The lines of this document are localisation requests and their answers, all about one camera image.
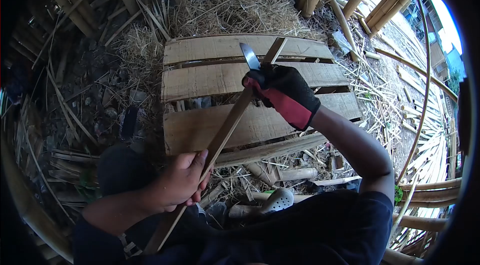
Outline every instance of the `person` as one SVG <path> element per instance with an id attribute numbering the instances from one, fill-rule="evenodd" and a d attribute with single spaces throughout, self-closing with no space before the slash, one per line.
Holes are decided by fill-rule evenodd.
<path id="1" fill-rule="evenodd" d="M 340 189 L 314 195 L 266 212 L 247 226 L 216 230 L 196 204 L 209 180 L 208 174 L 199 184 L 207 150 L 180 154 L 157 176 L 133 150 L 110 147 L 98 165 L 103 197 L 84 208 L 75 226 L 75 264 L 380 263 L 394 200 L 394 171 L 386 150 L 321 105 L 292 67 L 262 65 L 247 73 L 243 85 L 252 87 L 265 106 L 274 107 L 297 130 L 311 126 L 325 135 L 362 177 L 359 192 Z M 288 191 L 276 192 L 277 198 L 291 197 Z M 276 203 L 267 201 L 268 210 Z M 125 233 L 143 249 L 159 220 L 182 204 L 187 211 L 159 253 L 126 260 L 118 236 Z"/>

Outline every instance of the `red and black glove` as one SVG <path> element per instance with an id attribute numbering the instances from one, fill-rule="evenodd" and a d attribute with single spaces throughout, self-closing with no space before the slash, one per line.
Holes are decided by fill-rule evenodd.
<path id="1" fill-rule="evenodd" d="M 242 80 L 268 108 L 275 110 L 295 129 L 307 130 L 320 107 L 320 100 L 293 67 L 262 64 L 260 70 L 250 70 Z"/>

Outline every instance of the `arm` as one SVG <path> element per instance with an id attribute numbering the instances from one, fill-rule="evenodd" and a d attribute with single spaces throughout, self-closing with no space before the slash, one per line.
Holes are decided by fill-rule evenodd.
<path id="1" fill-rule="evenodd" d="M 243 85 L 253 87 L 264 105 L 274 107 L 295 129 L 305 131 L 310 125 L 324 134 L 363 178 L 360 192 L 378 191 L 393 203 L 394 171 L 386 150 L 364 130 L 322 106 L 298 70 L 264 66 L 249 71 Z"/>
<path id="2" fill-rule="evenodd" d="M 320 106 L 310 126 L 321 132 L 361 176 L 360 192 L 378 191 L 393 204 L 395 177 L 390 157 L 372 136 L 339 114 Z"/>
<path id="3" fill-rule="evenodd" d="M 180 154 L 173 164 L 150 185 L 136 191 L 102 197 L 83 210 L 83 218 L 91 225 L 120 236 L 135 223 L 162 212 L 171 212 L 177 205 L 200 202 L 210 173 L 199 184 L 208 151 Z"/>

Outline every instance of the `dark blue shirt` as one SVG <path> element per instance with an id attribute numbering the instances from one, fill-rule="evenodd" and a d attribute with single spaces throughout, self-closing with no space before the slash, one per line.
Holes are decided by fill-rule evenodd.
<path id="1" fill-rule="evenodd" d="M 335 205 L 322 212 L 334 210 Z M 244 263 L 273 264 L 379 264 L 392 228 L 393 205 L 380 192 L 358 195 L 342 222 L 314 223 L 305 236 L 272 243 L 263 241 L 209 238 L 203 243 L 183 243 L 163 249 L 160 254 L 125 259 L 118 237 L 112 236 L 80 218 L 75 226 L 73 253 L 75 265 L 109 264 L 195 264 L 227 265 Z M 336 234 L 322 238 L 322 225 L 338 225 Z"/>

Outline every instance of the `knife blade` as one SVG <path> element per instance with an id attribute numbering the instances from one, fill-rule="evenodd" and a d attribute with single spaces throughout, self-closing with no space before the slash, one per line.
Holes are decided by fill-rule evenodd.
<path id="1" fill-rule="evenodd" d="M 260 62 L 252 48 L 245 43 L 240 43 L 240 49 L 250 70 L 260 70 Z"/>

